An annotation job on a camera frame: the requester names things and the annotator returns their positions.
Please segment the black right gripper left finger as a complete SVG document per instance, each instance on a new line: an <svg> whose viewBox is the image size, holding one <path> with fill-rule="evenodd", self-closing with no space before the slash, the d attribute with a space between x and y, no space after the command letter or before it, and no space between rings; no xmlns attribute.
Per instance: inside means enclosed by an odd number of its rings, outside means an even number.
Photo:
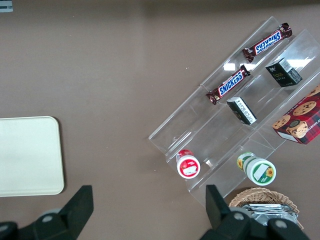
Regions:
<svg viewBox="0 0 320 240"><path fill-rule="evenodd" d="M76 240L94 211L93 188L83 185L59 211L49 211L31 224L0 223L2 240Z"/></svg>

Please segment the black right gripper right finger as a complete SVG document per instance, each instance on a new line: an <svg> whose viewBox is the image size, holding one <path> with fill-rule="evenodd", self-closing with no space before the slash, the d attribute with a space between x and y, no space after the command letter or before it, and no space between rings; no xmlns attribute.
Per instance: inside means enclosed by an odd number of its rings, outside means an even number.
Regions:
<svg viewBox="0 0 320 240"><path fill-rule="evenodd" d="M292 221L273 218L267 225L240 211L231 211L216 185L207 185L205 209L211 229L202 240L308 240Z"/></svg>

